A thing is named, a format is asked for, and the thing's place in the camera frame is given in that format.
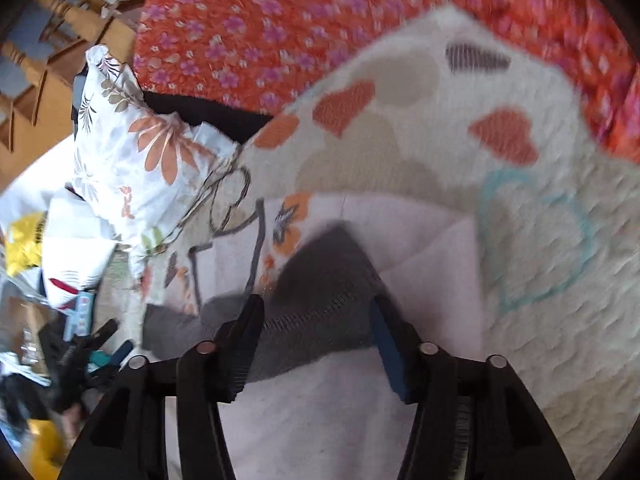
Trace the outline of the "red floral bed sheet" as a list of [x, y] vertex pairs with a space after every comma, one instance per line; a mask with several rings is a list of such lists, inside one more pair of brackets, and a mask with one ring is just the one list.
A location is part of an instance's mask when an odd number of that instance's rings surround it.
[[142, 88], [278, 114], [386, 32], [451, 3], [558, 66], [597, 141], [639, 157], [639, 61], [600, 0], [146, 0], [134, 46]]

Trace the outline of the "heart patterned quilted bedspread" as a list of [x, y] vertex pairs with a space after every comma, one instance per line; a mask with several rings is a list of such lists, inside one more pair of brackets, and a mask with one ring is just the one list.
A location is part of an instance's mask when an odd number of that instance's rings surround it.
[[117, 254], [96, 310], [139, 339], [149, 304], [267, 289], [337, 220], [424, 337], [505, 356], [575, 476], [606, 473], [639, 414], [639, 169], [558, 70], [451, 6], [412, 21], [248, 141], [144, 286]]

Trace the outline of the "white floral leaf pillow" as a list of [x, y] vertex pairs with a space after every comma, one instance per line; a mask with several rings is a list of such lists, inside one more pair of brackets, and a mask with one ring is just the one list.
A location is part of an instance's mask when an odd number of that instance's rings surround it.
[[141, 278], [146, 258], [177, 237], [240, 147], [207, 122], [191, 127], [176, 113], [153, 112], [131, 68], [104, 44], [85, 57], [73, 187], [113, 228]]

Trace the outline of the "pale pink grey-trimmed sweater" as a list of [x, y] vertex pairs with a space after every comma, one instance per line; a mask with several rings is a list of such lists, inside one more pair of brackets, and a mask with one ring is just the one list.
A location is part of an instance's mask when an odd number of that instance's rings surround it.
[[423, 340], [484, 354], [475, 221], [384, 194], [260, 200], [235, 228], [171, 258], [142, 344], [181, 356], [252, 292], [265, 326], [239, 397], [221, 408], [240, 479], [393, 479], [413, 408], [393, 393], [369, 304], [386, 294]]

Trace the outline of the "wooden spindle chair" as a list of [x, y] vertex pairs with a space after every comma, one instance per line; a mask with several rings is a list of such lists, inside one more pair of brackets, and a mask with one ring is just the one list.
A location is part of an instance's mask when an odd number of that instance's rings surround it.
[[6, 188], [32, 162], [70, 134], [73, 79], [85, 66], [85, 52], [106, 44], [120, 62], [134, 55], [134, 38], [145, 0], [35, 0], [70, 26], [76, 38], [44, 61], [31, 58], [13, 42], [1, 55], [24, 74], [27, 88], [1, 96], [1, 186]]

